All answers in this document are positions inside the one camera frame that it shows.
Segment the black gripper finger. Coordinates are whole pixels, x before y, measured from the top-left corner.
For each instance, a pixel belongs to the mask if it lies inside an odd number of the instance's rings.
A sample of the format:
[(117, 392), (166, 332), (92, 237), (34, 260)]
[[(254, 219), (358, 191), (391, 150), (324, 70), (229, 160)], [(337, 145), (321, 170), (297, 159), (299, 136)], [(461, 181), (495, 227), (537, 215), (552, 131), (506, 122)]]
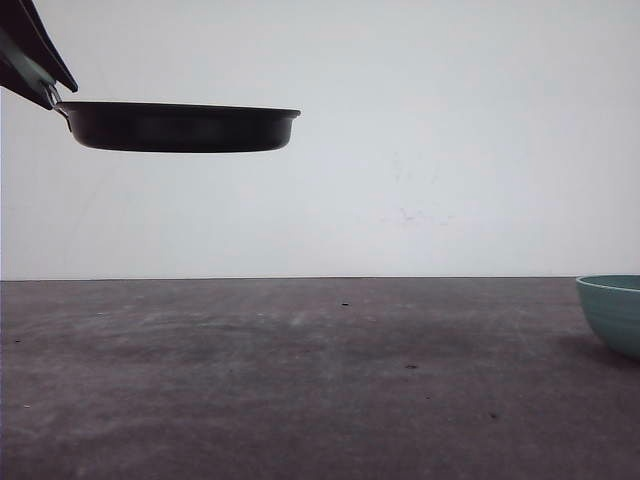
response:
[(1, 81), (1, 86), (15, 93), (16, 95), (42, 107), (46, 110), (52, 110), (54, 103), (51, 101), (49, 90), (45, 84), (37, 83), (35, 88), (26, 84), (16, 84), (7, 81)]
[(27, 82), (60, 82), (72, 92), (78, 90), (32, 1), (1, 2), (1, 52)]

